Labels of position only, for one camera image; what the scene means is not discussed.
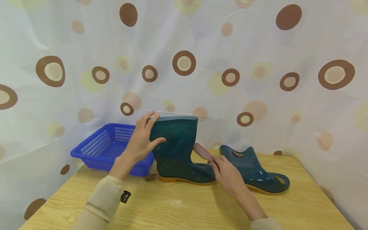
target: basket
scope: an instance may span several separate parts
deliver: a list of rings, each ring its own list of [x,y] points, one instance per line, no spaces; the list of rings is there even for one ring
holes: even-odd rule
[[[115,158],[120,156],[127,147],[134,129],[134,125],[107,124],[75,147],[70,155],[80,158],[91,169],[110,171]],[[145,177],[154,159],[153,153],[149,152],[129,174]]]

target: rain boot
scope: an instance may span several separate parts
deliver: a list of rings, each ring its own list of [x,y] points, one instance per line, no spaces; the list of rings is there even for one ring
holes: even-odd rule
[[[225,156],[240,172],[247,187],[265,194],[279,194],[290,186],[287,176],[266,172],[258,161],[252,147],[244,152],[237,152],[229,146],[220,146],[221,155]]]
[[[209,184],[215,175],[209,164],[193,163],[190,155],[197,134],[198,118],[194,116],[159,117],[152,127],[149,139],[166,138],[153,150],[160,180],[164,182],[187,181]]]

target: boot heel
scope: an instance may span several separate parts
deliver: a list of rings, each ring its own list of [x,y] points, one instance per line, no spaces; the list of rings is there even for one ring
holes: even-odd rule
[[[174,178],[174,177],[162,177],[162,176],[159,176],[159,178],[163,182],[175,182],[175,181],[178,180],[177,178]]]

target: wooden table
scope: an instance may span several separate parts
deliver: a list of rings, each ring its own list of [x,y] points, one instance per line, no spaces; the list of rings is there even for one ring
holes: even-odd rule
[[[219,155],[218,150],[210,151]],[[258,155],[266,171],[285,174],[291,185],[281,195],[254,192],[266,214],[284,229],[353,229],[294,158]],[[196,163],[206,163],[192,154]],[[20,229],[69,229],[105,171],[82,166]],[[129,177],[124,190],[132,196],[120,203],[108,229],[249,229],[235,201],[218,184],[164,183]]]

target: beige sleeve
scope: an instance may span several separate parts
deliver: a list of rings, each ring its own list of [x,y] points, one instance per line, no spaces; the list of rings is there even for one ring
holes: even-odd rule
[[[123,181],[115,177],[100,180],[72,229],[105,230],[119,207],[122,188]]]
[[[281,226],[272,218],[251,221],[252,230],[282,230]]]

